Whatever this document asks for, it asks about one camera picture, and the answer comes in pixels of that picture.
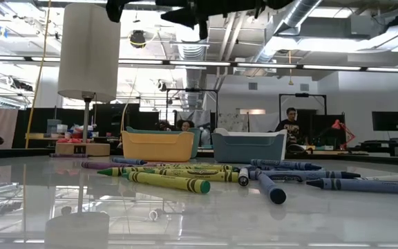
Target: lamp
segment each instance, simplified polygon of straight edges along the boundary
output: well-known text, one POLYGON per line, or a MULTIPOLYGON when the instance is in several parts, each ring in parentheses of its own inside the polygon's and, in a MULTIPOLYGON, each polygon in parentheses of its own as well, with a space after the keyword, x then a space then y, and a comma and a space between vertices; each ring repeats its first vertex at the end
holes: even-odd
POLYGON ((340 120, 336 120, 334 122, 334 124, 331 126, 331 128, 333 129, 343 129, 345 130, 345 132, 349 135, 350 139, 348 139, 345 143, 343 143, 342 145, 340 145, 341 149, 346 149, 346 145, 351 142, 353 139, 356 138, 356 136, 345 126, 345 124, 343 124, 342 122, 340 122, 340 120))
POLYGON ((91 100, 116 99, 120 27, 93 4, 72 3, 64 11, 58 93, 85 101, 84 142, 91 100))

